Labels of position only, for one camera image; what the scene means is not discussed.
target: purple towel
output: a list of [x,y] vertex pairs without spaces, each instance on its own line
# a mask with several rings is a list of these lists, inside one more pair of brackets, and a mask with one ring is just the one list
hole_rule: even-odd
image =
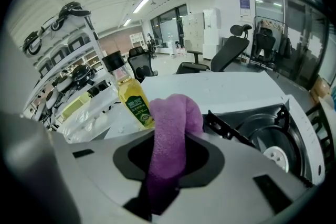
[[152,212],[160,215],[178,194],[186,163],[185,132],[201,133],[203,117],[197,104],[182,94],[151,101],[150,112],[155,135],[146,184]]

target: green bottle label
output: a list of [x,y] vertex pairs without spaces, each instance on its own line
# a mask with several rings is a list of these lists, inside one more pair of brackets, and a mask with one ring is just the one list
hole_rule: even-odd
[[147,127],[153,120],[151,113],[141,96],[129,97],[126,101],[126,105],[143,126]]

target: cardboard box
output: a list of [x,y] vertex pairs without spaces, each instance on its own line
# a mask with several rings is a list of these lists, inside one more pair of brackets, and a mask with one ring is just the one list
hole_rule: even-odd
[[313,88],[310,90],[310,95],[315,104],[318,104],[319,97],[323,98],[326,94],[329,93],[329,91],[330,91],[329,84],[321,77],[318,77]]

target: office chair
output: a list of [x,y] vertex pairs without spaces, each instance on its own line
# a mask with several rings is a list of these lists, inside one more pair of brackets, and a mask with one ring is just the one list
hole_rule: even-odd
[[[249,44],[248,30],[252,29],[250,25],[234,25],[231,27],[230,32],[233,36],[229,37],[225,45],[220,49],[220,51],[215,55],[211,61],[211,71],[222,72],[224,69],[233,62],[243,51],[247,48]],[[207,65],[198,63],[198,55],[202,55],[202,52],[188,50],[187,52],[194,54],[195,63],[183,62],[177,69],[176,74],[186,74],[186,73],[199,73],[200,71],[206,71],[210,69]]]
[[145,77],[158,75],[158,72],[152,69],[150,53],[148,51],[145,52],[142,47],[130,49],[127,61],[133,70],[134,77],[139,80],[140,83]]
[[[260,33],[256,34],[256,44],[253,50],[253,56],[256,60],[268,63],[273,60],[273,47],[275,44],[275,37],[272,30],[261,28]],[[261,50],[264,50],[264,55],[260,55]]]

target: ceiling light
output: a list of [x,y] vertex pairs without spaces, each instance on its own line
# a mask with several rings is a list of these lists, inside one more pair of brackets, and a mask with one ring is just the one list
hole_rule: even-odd
[[136,7],[136,9],[133,11],[133,13],[138,13],[139,10],[148,2],[149,0],[143,0],[141,3]]
[[124,26],[126,26],[127,24],[129,24],[130,21],[131,21],[131,19],[126,20],[126,22],[124,23]]

